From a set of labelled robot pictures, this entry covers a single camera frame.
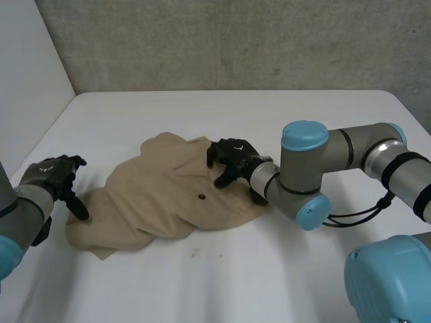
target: beige shirt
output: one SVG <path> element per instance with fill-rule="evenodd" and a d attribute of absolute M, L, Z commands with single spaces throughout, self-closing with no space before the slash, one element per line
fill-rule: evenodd
<path fill-rule="evenodd" d="M 141 155 L 118 165 L 106 180 L 80 196 L 87 221 L 69 215 L 69 243 L 105 259 L 116 250 L 136 250 L 155 237 L 183 238 L 196 227 L 228 229 L 266 210 L 253 204 L 248 185 L 238 181 L 218 190 L 223 167 L 206 165 L 210 141 L 185 141 L 161 133 L 141 145 Z"/>

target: wrinkled fabric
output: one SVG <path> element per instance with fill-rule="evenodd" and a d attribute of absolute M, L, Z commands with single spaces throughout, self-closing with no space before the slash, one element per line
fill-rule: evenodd
<path fill-rule="evenodd" d="M 221 165 L 206 166 L 210 141 L 185 141 L 161 133 L 141 145 L 141 155 L 118 165 L 104 188 L 80 196 L 90 218 L 69 215 L 65 234 L 78 250 L 105 259 L 117 250 L 136 250 L 156 237 L 184 238 L 195 228 L 219 230 L 258 217 L 248 185 L 235 182 L 218 190 Z"/>

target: light blue joint cap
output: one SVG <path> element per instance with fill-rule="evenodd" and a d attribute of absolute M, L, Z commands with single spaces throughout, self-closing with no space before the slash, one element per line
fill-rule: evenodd
<path fill-rule="evenodd" d="M 24 253 L 21 247 L 5 236 L 0 236 L 0 281 L 20 264 Z"/>
<path fill-rule="evenodd" d="M 326 195 L 319 195 L 309 200 L 296 214 L 295 223 L 306 231 L 322 225 L 331 213 L 332 204 Z"/>
<path fill-rule="evenodd" d="M 283 129 L 281 146 L 290 151 L 308 151 L 327 142 L 327 127 L 317 121 L 295 121 Z"/>
<path fill-rule="evenodd" d="M 407 137 L 404 135 L 403 129 L 401 129 L 401 127 L 396 123 L 388 122 L 388 124 L 395 128 L 395 130 L 398 132 L 399 136 L 401 137 L 401 140 L 403 141 L 404 145 L 407 146 Z"/>
<path fill-rule="evenodd" d="M 363 323 L 431 322 L 431 252 L 414 237 L 356 248 L 345 262 L 344 283 Z"/>

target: concrete wall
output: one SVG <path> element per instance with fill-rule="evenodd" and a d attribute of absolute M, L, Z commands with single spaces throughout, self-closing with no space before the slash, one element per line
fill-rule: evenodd
<path fill-rule="evenodd" d="M 430 0 L 36 0 L 77 93 L 385 89 L 431 131 Z"/>

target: white tabletop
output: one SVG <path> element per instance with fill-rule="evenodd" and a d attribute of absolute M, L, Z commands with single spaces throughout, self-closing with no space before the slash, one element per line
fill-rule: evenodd
<path fill-rule="evenodd" d="M 76 97 L 13 178 L 32 162 L 79 154 L 75 189 L 103 186 L 114 167 L 163 131 L 186 139 L 236 137 L 279 160 L 281 130 L 295 120 L 328 129 L 395 122 L 409 148 L 431 158 L 428 133 L 395 96 L 380 91 L 117 92 Z M 361 211 L 385 190 L 359 170 L 328 174 L 334 213 Z M 357 323 L 343 282 L 348 253 L 396 234 L 428 231 L 400 200 L 351 229 L 305 232 L 275 210 L 226 231 L 157 239 L 105 261 L 67 244 L 58 202 L 51 234 L 2 282 L 0 322 Z"/>

